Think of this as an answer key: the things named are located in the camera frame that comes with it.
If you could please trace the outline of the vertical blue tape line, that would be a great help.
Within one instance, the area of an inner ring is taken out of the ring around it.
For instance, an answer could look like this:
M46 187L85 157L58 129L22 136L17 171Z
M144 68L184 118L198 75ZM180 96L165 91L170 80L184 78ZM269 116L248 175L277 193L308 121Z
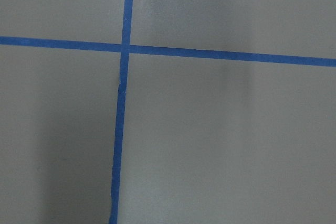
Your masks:
M121 161L124 132L125 101L128 83L128 66L131 39L133 0L124 0L123 27L121 38L119 86L117 96L117 110L115 117L113 165L111 174L111 212L108 223L118 222L119 190L121 176Z

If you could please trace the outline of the horizontal blue tape line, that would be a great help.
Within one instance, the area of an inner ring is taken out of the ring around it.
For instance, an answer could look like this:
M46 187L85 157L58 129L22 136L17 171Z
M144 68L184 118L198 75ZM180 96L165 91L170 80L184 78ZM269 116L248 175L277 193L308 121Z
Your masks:
M121 44L110 44L101 42L71 41L71 40L53 40L24 37L1 37L2 45L74 49L88 51L121 52ZM159 55L159 56L178 56L191 58L225 59L238 61L255 61L268 63L284 63L292 65L307 65L320 67L335 67L335 59L300 57L270 54L255 54L247 52L230 52L216 50L199 50L186 48L169 48L156 46L126 46L126 51L132 54Z

